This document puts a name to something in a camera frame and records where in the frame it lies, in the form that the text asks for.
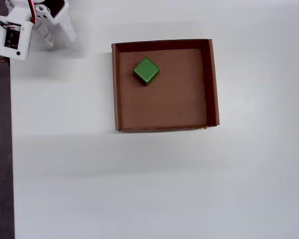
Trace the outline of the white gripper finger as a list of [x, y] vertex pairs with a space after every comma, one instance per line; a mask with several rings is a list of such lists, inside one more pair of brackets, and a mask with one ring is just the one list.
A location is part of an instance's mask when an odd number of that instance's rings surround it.
[[48, 20], [49, 20], [48, 17], [51, 16], [51, 12], [49, 8], [43, 4], [36, 4], [35, 12], [36, 12], [36, 24], [35, 24], [36, 32], [45, 40], [45, 42], [49, 46], [54, 46], [54, 40], [47, 27]]
[[69, 17], [60, 20], [59, 29], [66, 45], [72, 50], [77, 50], [77, 36]]

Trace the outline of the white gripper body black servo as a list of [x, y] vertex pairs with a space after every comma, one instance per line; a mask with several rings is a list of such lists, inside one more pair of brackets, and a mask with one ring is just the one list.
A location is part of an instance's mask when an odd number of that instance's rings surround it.
[[48, 17], [48, 24], [51, 25], [57, 25], [61, 20], [62, 14], [68, 9], [67, 0], [28, 0], [27, 3], [33, 19], [36, 18], [35, 5], [46, 5], [51, 12], [51, 16]]

